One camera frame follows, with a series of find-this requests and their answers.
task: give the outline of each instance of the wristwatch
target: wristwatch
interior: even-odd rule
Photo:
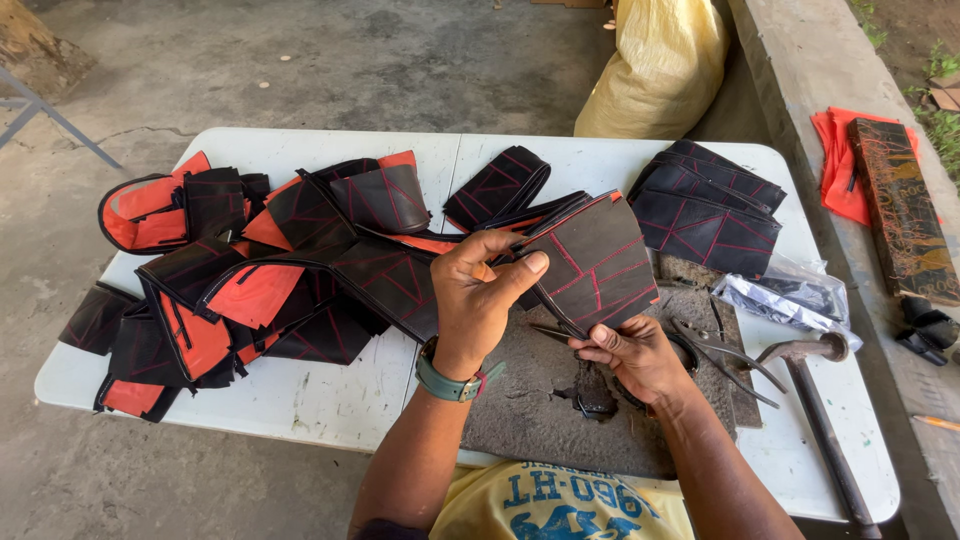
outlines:
[[[433,367],[433,355],[437,352],[437,340],[439,338],[438,335],[435,335],[423,344],[420,353],[417,355],[415,375],[420,382],[420,386],[442,400],[460,403],[472,400],[483,392],[487,382],[499,377],[503,370],[507,368],[506,362],[499,362],[487,373],[483,371],[474,373],[469,380],[448,379]]]

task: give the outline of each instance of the pencil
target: pencil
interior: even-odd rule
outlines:
[[[919,414],[913,415],[914,418],[920,420],[924,424],[929,424],[930,426],[936,426],[937,428],[945,428],[947,430],[960,431],[960,424],[956,422],[948,422],[942,418],[934,418],[932,416],[921,416]]]

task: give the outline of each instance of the wooden post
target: wooden post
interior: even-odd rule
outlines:
[[[96,63],[83,49],[53,35],[20,0],[0,0],[0,65],[47,101],[56,101]],[[0,95],[13,95],[0,87]]]

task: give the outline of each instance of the hand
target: hand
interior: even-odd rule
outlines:
[[[657,319],[637,315],[618,331],[596,325],[588,341],[571,337],[567,343],[580,358],[609,364],[631,394],[654,407],[690,381]]]
[[[471,234],[430,265],[437,293],[440,341],[433,366],[453,380],[468,380],[480,369],[507,328],[507,311],[546,272],[550,259],[534,252],[490,268],[486,261],[509,254],[523,236],[502,231]]]

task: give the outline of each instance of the yellow sack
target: yellow sack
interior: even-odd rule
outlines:
[[[574,136],[677,139],[723,83],[730,37],[709,0],[620,0],[616,48]]]

